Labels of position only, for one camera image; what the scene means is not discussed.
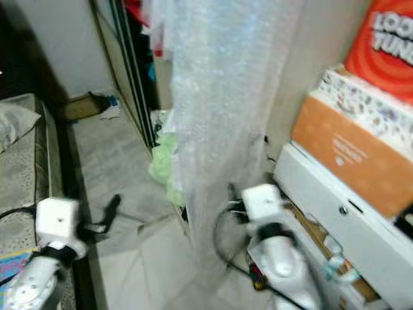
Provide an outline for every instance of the plastic sheet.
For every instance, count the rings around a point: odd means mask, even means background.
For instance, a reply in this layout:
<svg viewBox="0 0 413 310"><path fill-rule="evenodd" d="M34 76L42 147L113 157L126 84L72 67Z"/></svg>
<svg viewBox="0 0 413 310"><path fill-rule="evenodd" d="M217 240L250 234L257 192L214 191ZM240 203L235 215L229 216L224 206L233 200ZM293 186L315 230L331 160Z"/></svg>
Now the plastic sheet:
<svg viewBox="0 0 413 310"><path fill-rule="evenodd" d="M225 266L212 229L227 183L255 185L303 0L177 1L172 92L191 237L208 286Z"/></svg>

